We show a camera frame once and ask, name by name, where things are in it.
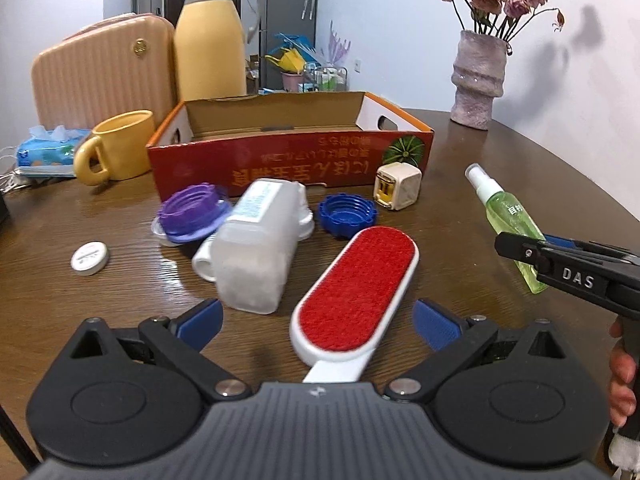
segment green liquid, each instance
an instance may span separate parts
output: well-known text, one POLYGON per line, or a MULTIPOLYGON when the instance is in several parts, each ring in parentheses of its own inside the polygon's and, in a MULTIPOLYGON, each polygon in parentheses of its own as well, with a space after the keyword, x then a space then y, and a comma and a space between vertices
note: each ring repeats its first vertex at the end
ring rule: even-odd
MULTIPOLYGON (((539 240, 545 239, 540 228, 511 193, 501 191, 493 195, 486 203, 486 218, 496 233, 507 231, 539 240)), ((522 262, 515 264, 534 294, 546 289, 547 286, 537 280, 536 269, 522 262)))

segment pink suitcase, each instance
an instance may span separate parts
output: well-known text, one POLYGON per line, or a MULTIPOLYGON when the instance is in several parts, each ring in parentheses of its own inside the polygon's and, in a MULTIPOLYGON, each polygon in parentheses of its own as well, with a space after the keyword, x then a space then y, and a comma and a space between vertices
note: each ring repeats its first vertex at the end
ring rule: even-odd
POLYGON ((177 104, 174 26, 152 14, 96 23, 44 51, 31 83, 40 124, 93 128, 110 117, 151 110, 158 126, 177 104))

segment spray bottle cap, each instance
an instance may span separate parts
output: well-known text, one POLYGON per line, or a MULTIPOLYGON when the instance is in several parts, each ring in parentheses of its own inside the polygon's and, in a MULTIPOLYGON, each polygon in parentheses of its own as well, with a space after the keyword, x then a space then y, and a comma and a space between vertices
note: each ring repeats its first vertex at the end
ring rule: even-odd
POLYGON ((504 191, 500 184, 487 175, 477 162, 466 168, 465 176, 471 182, 476 190, 476 195, 483 204, 486 204, 496 193, 504 191))

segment hand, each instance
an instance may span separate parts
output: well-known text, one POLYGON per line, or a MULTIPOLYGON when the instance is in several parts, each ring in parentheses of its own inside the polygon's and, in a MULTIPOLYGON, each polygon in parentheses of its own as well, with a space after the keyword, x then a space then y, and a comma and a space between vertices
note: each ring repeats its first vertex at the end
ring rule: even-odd
MULTIPOLYGON (((616 320, 609 328, 611 337, 622 337, 622 324, 616 320)), ((609 416, 614 425, 620 427, 626 423, 626 418, 636 410, 636 396, 629 387, 636 376, 636 362, 625 352, 622 339, 611 351, 609 360, 611 378, 609 380, 609 416)))

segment vase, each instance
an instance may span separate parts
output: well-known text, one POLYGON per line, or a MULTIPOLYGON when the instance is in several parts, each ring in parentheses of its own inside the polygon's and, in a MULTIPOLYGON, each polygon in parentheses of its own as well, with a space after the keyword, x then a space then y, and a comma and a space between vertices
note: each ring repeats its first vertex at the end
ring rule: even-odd
POLYGON ((506 64, 507 43, 504 40, 470 30, 460 32, 451 76, 451 82, 458 87, 451 109, 452 121, 476 130, 488 129, 494 98, 504 93, 502 83, 506 64))

